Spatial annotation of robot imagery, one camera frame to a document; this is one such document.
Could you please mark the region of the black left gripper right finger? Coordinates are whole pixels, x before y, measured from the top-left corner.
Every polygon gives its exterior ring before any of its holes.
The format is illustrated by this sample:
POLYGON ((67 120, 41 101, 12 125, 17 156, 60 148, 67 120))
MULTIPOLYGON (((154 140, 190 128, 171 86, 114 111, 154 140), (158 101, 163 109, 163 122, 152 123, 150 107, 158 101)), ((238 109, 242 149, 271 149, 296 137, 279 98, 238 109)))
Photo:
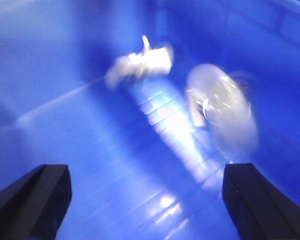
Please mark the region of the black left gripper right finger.
POLYGON ((227 164, 222 199, 242 240, 300 240, 300 207, 252 163, 227 164))

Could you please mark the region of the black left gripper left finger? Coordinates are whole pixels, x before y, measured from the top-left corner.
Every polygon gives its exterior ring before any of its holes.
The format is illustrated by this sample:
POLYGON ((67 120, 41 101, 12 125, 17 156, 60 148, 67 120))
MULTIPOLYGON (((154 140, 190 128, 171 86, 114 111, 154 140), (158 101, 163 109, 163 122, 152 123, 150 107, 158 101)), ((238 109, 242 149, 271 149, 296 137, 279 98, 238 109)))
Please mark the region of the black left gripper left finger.
POLYGON ((0 191, 0 240, 54 240, 72 200, 65 164, 42 164, 0 191))

